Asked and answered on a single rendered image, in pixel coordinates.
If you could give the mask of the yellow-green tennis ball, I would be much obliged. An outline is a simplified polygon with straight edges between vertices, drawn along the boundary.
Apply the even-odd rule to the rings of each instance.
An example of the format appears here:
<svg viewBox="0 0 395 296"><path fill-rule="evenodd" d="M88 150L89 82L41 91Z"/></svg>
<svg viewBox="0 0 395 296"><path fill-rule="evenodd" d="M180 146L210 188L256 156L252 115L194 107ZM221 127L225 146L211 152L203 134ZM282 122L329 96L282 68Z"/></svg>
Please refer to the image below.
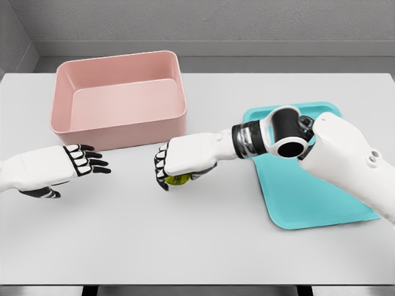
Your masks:
<svg viewBox="0 0 395 296"><path fill-rule="evenodd" d="M181 186L191 179L191 174L183 174L178 176L168 176L165 178L165 183L171 186Z"/></svg>

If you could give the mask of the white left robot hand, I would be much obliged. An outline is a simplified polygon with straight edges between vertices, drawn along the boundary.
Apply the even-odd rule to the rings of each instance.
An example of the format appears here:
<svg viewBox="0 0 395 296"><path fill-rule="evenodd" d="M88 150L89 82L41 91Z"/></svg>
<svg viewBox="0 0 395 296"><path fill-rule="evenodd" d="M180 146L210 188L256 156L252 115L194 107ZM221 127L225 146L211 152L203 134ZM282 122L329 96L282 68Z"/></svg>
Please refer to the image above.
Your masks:
<svg viewBox="0 0 395 296"><path fill-rule="evenodd" d="M51 146L17 156L15 188L39 199L57 199L61 194L52 187L93 173L109 174L111 169L102 154L84 144Z"/></svg>

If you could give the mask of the blue flat tray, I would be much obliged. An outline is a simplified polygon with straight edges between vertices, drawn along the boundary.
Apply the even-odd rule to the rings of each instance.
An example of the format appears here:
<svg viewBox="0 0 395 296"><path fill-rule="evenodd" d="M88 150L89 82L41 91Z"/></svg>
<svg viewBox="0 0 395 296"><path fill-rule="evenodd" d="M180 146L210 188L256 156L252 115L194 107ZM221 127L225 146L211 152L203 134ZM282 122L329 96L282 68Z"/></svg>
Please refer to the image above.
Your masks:
<svg viewBox="0 0 395 296"><path fill-rule="evenodd" d="M303 229L375 220L379 215L336 186L317 179L296 158L254 157L271 220L283 229Z"/></svg>

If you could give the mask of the pink rectangular basket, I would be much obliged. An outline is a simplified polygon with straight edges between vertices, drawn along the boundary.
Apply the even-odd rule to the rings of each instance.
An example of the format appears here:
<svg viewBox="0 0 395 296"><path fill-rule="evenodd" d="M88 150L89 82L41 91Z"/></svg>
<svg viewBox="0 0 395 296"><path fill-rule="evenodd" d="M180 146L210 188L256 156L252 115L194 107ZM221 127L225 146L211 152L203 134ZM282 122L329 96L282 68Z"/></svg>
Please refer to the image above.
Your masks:
<svg viewBox="0 0 395 296"><path fill-rule="evenodd" d="M71 60L56 71L50 127L66 145L111 150L184 135L186 111L172 51Z"/></svg>

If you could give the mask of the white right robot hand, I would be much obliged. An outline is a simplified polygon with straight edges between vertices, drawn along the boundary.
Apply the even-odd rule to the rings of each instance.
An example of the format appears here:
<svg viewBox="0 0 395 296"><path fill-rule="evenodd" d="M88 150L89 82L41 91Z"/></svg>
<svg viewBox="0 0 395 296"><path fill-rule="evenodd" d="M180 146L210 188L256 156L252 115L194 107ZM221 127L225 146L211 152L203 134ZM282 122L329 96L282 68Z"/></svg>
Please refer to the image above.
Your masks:
<svg viewBox="0 0 395 296"><path fill-rule="evenodd" d="M154 157L156 181L169 190L169 178L196 179L217 166L214 155L214 135L197 133L171 139L159 148Z"/></svg>

